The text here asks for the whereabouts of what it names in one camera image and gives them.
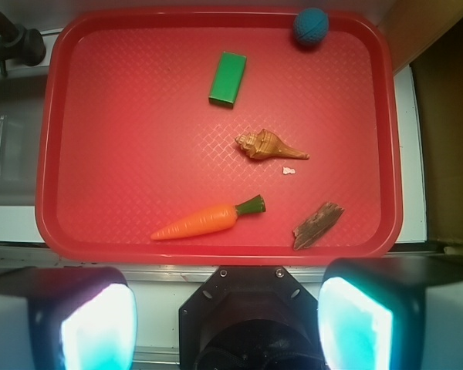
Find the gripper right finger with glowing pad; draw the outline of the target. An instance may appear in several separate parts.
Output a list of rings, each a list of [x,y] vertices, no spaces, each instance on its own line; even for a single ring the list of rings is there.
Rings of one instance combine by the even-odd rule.
[[[317,318],[330,369],[463,369],[463,257],[336,259]]]

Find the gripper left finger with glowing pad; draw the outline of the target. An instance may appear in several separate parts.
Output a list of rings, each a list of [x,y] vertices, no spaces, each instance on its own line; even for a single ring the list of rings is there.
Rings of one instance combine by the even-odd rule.
[[[116,268],[0,268],[0,369],[129,369],[136,336]]]

